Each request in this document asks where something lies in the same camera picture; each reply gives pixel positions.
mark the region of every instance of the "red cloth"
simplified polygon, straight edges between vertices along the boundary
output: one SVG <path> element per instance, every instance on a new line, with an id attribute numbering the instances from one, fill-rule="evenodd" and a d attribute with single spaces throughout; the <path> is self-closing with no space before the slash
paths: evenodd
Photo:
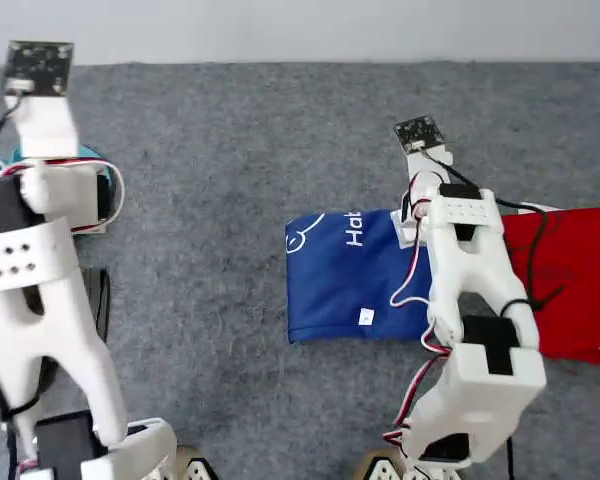
<path id="1" fill-rule="evenodd" d="M 535 313 L 540 351 L 600 363 L 600 208 L 550 212 L 533 265 L 536 300 L 563 290 Z M 513 269 L 527 285 L 529 247 L 540 214 L 503 217 Z"/>

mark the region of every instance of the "blue fabric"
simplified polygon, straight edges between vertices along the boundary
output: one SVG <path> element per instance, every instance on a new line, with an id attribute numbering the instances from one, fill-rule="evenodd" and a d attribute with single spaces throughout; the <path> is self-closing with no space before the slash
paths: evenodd
<path id="1" fill-rule="evenodd" d="M 416 273 L 397 300 L 428 298 L 431 271 L 420 247 Z M 389 298 L 405 279 L 413 248 L 401 250 L 388 210 L 310 215 L 286 226 L 289 341 L 333 337 L 415 340 L 426 305 Z M 359 325 L 362 308 L 374 311 Z"/>

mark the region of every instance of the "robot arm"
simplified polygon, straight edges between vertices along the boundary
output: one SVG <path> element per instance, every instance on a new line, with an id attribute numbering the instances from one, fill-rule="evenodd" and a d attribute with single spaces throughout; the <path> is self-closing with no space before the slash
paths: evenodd
<path id="1" fill-rule="evenodd" d="M 410 167 L 412 157 L 423 156 L 421 148 L 426 144 L 411 153 L 405 148 Z M 438 382 L 405 421 L 401 450 L 408 470 L 433 473 L 486 461 L 514 432 L 546 376 L 533 312 L 512 270 L 493 193 L 442 184 L 426 196 L 420 228 L 432 270 L 427 316 L 452 350 Z M 461 316 L 462 292 L 479 294 L 499 315 Z"/>
<path id="2" fill-rule="evenodd" d="M 114 365 L 96 332 L 78 265 L 71 227 L 85 223 L 71 217 L 76 220 L 76 211 L 84 212 L 81 206 L 93 199 L 83 195 L 86 177 L 80 172 L 92 167 L 46 164 L 78 153 L 65 96 L 67 45 L 12 43 L 5 72 L 7 104 L 16 91 L 21 97 L 11 118 L 27 164 L 0 171 L 0 420 L 14 438 L 12 460 L 17 433 L 25 463 L 35 465 L 23 480 L 171 479 L 173 429 L 161 419 L 127 425 Z M 41 314 L 27 306 L 25 288 L 38 291 Z M 71 376 L 89 410 L 42 418 L 37 390 L 43 356 Z M 192 465 L 191 472 L 202 468 Z"/>

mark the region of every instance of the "carpet floor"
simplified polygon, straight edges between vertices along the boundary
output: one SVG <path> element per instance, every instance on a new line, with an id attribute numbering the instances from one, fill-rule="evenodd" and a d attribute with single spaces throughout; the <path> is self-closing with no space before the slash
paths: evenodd
<path id="1" fill-rule="evenodd" d="M 130 418 L 165 418 L 222 479 L 349 478 L 426 358 L 417 343 L 286 335 L 285 221 L 396 207 L 394 123 L 433 115 L 457 167 L 505 198 L 600 206 L 600 64 L 130 64 L 72 78 L 82 141 L 127 182 L 119 220 L 78 247 L 111 272 Z M 2 155 L 15 144 L 6 132 Z M 517 478 L 600 478 L 600 366 L 546 368 L 514 437 Z M 85 399 L 60 375 L 44 403 Z M 0 431 L 0 478 L 6 465 Z M 506 478 L 503 449 L 468 474 Z"/>

